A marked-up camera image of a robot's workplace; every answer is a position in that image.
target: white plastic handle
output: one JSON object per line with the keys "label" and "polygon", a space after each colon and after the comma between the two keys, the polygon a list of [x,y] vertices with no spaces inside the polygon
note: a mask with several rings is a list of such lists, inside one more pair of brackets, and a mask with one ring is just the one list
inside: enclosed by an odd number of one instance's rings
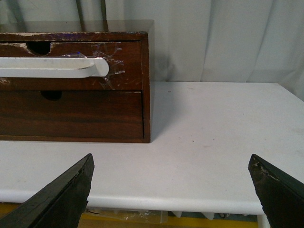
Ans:
{"label": "white plastic handle", "polygon": [[85,78],[108,73],[109,65],[101,57],[0,57],[0,77]]}

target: plastic wrap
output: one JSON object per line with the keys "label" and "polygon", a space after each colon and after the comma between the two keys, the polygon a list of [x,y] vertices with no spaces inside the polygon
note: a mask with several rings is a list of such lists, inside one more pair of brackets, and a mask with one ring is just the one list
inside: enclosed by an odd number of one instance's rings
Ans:
{"label": "plastic wrap", "polygon": [[167,211],[158,210],[121,210],[87,208],[85,214],[104,218],[118,219],[132,222],[165,223],[168,221]]}
{"label": "plastic wrap", "polygon": [[121,46],[121,42],[116,42],[114,52],[109,55],[109,54],[106,54],[109,51],[108,51],[107,45],[105,43],[99,43],[96,45],[92,45],[93,57],[104,58],[110,66],[109,73],[107,74],[107,76],[103,77],[106,84],[100,83],[103,88],[105,88],[105,86],[108,85],[111,89],[114,90],[115,88],[111,84],[110,77],[112,75],[125,73],[124,61],[114,59],[114,57],[113,57],[116,52],[119,52],[120,50],[122,50],[122,48],[120,46]]}

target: floor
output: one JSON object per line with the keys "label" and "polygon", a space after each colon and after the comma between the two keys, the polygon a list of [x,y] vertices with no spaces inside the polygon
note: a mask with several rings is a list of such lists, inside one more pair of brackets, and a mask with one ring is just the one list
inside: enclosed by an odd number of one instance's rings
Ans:
{"label": "floor", "polygon": [[[0,203],[0,217],[15,209],[19,204]],[[253,215],[229,215],[221,218],[215,215],[213,220],[205,218],[201,213],[183,212],[177,218],[172,212],[103,212],[84,213],[78,228],[258,228],[257,217]]]}

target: wooden box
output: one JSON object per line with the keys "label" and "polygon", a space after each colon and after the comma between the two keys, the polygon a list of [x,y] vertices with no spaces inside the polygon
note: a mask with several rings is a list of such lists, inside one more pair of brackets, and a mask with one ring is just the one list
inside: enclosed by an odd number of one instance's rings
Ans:
{"label": "wooden box", "polygon": [[105,77],[0,73],[0,140],[149,143],[152,28],[150,20],[0,25],[0,57],[102,57],[109,65]]}

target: white table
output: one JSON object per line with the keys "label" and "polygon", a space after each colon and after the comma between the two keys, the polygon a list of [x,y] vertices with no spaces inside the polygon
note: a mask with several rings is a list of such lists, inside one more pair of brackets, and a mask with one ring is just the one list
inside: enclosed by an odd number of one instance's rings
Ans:
{"label": "white table", "polygon": [[304,102],[280,85],[157,82],[153,98],[150,144],[0,142],[0,201],[24,202],[87,153],[92,207],[262,215],[253,153],[304,182]]}

